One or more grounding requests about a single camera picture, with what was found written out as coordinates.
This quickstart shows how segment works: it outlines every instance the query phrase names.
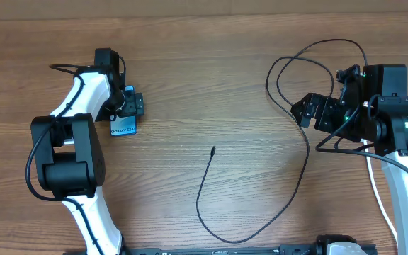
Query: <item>wooden table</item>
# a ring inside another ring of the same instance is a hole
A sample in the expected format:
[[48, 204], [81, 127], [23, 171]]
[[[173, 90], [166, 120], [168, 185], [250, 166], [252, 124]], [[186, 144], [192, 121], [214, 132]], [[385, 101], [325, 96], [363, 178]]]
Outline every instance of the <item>wooden table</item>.
[[[356, 40], [371, 64], [408, 66], [408, 13], [0, 22], [0, 254], [85, 247], [66, 208], [34, 198], [23, 172], [31, 120], [48, 115], [72, 85], [70, 75], [48, 65], [91, 64], [97, 47], [125, 58], [127, 82], [144, 94], [146, 105], [136, 135], [114, 138], [108, 123], [96, 124], [106, 158], [103, 191], [130, 247], [275, 247], [349, 234], [376, 243], [379, 254], [395, 254], [365, 159], [317, 153], [314, 146], [325, 134], [313, 128], [306, 130], [312, 151], [295, 200], [257, 237], [224, 244], [196, 215], [213, 145], [217, 153], [200, 207], [217, 234], [248, 237], [287, 203], [306, 149], [292, 120], [267, 98], [265, 78], [278, 57], [327, 38]], [[345, 42], [318, 45], [306, 56], [330, 70], [363, 64], [358, 49]], [[323, 69], [299, 61], [280, 82], [292, 102], [311, 91], [327, 94], [330, 87]], [[374, 166], [393, 218], [385, 177], [379, 163]]]

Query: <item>white cable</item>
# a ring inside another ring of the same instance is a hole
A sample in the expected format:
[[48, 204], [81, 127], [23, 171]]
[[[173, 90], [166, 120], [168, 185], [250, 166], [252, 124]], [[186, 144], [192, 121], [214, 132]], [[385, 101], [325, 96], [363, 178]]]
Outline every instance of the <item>white cable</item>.
[[[368, 142], [363, 139], [363, 145], [367, 145]], [[371, 180], [371, 186], [373, 187], [375, 199], [377, 200], [377, 203], [379, 205], [380, 211], [382, 212], [383, 217], [385, 218], [385, 221], [388, 224], [388, 227], [390, 227], [391, 233], [393, 234], [393, 237], [395, 237], [396, 241], [396, 246], [397, 246], [397, 233], [395, 230], [395, 226], [391, 223], [391, 220], [389, 219], [387, 212], [385, 212], [385, 209], [383, 207], [382, 201], [380, 199], [379, 193], [377, 191], [377, 186], [375, 185], [375, 179], [374, 179], [374, 174], [373, 174], [373, 167], [371, 166], [371, 159], [370, 157], [366, 157], [366, 164], [368, 165], [368, 173], [369, 173], [369, 179]]]

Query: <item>wood grain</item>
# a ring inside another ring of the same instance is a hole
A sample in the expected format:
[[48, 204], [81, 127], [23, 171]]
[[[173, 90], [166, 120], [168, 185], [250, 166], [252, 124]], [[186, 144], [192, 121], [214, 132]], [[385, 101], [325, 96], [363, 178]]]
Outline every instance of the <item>wood grain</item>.
[[[23, 170], [31, 120], [49, 114], [72, 85], [69, 75], [48, 64], [91, 64], [97, 47], [125, 58], [127, 82], [144, 94], [146, 105], [136, 135], [114, 138], [108, 123], [96, 124], [106, 158], [103, 191], [130, 247], [274, 247], [349, 234], [376, 243], [379, 254], [395, 254], [362, 157], [312, 149], [296, 199], [247, 243], [216, 240], [196, 216], [213, 145], [200, 208], [217, 234], [245, 238], [287, 203], [306, 148], [294, 123], [267, 99], [266, 73], [278, 57], [327, 38], [356, 40], [371, 64], [408, 66], [408, 13], [0, 22], [0, 254], [84, 248], [66, 208], [29, 194]], [[362, 64], [358, 49], [343, 42], [318, 45], [306, 55], [330, 70]], [[296, 62], [281, 86], [298, 101], [307, 92], [329, 93], [330, 82], [320, 67]], [[312, 148], [324, 137], [306, 132]], [[375, 176], [392, 217], [378, 163]]]

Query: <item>wooden surface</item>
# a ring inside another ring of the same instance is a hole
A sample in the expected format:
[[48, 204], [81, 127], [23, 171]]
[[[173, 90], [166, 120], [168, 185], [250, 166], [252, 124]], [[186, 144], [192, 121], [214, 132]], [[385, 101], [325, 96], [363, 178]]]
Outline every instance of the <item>wooden surface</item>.
[[[111, 137], [108, 123], [96, 124], [106, 158], [103, 191], [130, 247], [275, 247], [349, 234], [376, 243], [379, 254], [395, 254], [363, 157], [312, 149], [293, 203], [244, 244], [216, 240], [196, 216], [213, 145], [200, 207], [217, 234], [248, 237], [288, 201], [305, 145], [293, 122], [267, 99], [265, 78], [276, 58], [327, 38], [356, 40], [371, 64], [408, 66], [408, 13], [0, 22], [0, 254], [84, 248], [66, 208], [29, 193], [24, 167], [31, 120], [55, 109], [72, 85], [70, 75], [48, 65], [91, 64], [97, 47], [125, 58], [127, 81], [144, 94], [146, 106], [136, 135]], [[330, 70], [362, 64], [358, 49], [344, 42], [316, 46], [306, 56]], [[311, 91], [327, 94], [330, 87], [323, 69], [299, 61], [281, 83], [292, 102]], [[312, 148], [325, 136], [306, 132]], [[385, 177], [379, 163], [374, 166], [393, 217]]]
[[408, 11], [408, 0], [0, 0], [0, 21]]

